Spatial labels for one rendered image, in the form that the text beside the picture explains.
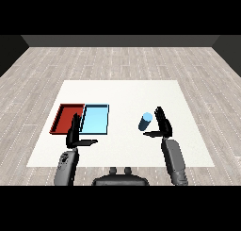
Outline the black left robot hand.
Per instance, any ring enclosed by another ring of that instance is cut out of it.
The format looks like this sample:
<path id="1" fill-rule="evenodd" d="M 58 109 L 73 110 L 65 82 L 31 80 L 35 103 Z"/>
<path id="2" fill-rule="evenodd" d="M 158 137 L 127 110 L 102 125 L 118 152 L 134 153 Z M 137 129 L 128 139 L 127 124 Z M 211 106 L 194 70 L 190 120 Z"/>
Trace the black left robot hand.
<path id="1" fill-rule="evenodd" d="M 97 140 L 80 140 L 79 139 L 79 128 L 80 128 L 80 116 L 75 113 L 72 117 L 72 125 L 68 130 L 66 137 L 66 146 L 68 149 L 75 148 L 77 146 L 91 146 L 97 143 Z"/>

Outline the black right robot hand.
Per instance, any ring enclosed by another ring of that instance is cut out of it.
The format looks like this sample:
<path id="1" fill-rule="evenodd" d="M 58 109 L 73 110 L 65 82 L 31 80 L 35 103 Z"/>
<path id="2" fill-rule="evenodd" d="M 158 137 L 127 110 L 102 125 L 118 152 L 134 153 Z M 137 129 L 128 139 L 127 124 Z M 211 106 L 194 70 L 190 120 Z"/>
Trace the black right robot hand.
<path id="1" fill-rule="evenodd" d="M 169 120 L 166 118 L 164 110 L 161 107 L 157 107 L 154 111 L 155 118 L 158 123 L 159 130 L 158 131 L 151 131 L 145 132 L 145 136 L 149 136 L 151 138 L 156 137 L 163 137 L 168 139 L 172 136 L 172 126 Z"/>

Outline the red shallow open box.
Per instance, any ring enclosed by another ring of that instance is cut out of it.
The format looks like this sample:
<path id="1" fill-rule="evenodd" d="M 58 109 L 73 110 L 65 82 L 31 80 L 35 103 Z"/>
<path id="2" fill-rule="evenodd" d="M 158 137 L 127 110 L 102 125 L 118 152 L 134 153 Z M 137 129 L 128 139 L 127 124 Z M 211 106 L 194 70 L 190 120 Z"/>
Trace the red shallow open box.
<path id="1" fill-rule="evenodd" d="M 84 104 L 61 104 L 49 131 L 52 135 L 66 135 L 72 126 L 74 114 L 82 116 Z"/>

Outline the small blue can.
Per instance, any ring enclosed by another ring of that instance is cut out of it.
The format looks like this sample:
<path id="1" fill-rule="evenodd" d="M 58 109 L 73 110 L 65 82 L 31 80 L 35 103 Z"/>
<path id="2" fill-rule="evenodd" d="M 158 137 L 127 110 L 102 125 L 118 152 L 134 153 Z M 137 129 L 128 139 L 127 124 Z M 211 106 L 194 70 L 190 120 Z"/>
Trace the small blue can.
<path id="1" fill-rule="evenodd" d="M 148 127 L 152 119 L 153 119 L 152 114 L 150 112 L 145 112 L 141 117 L 141 120 L 138 125 L 138 129 L 140 131 L 144 131 Z"/>

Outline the light blue shallow open box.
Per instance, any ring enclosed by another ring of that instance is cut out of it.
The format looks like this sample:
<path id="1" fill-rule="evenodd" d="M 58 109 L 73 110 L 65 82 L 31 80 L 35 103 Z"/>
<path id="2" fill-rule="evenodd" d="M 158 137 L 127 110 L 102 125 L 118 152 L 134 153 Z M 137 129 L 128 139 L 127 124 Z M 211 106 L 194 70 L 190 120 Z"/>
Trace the light blue shallow open box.
<path id="1" fill-rule="evenodd" d="M 109 105 L 87 104 L 81 117 L 80 135 L 106 135 Z"/>

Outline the dark grey robot body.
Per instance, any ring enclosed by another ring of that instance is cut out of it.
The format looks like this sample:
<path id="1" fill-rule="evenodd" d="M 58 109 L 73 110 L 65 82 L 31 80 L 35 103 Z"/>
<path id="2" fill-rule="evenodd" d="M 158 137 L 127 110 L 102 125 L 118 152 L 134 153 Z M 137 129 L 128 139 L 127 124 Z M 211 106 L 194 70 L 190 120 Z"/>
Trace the dark grey robot body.
<path id="1" fill-rule="evenodd" d="M 111 167 L 108 175 L 95 178 L 92 186 L 149 186 L 146 178 L 132 174 L 130 167 L 124 168 L 124 174 L 117 174 L 117 168 Z"/>

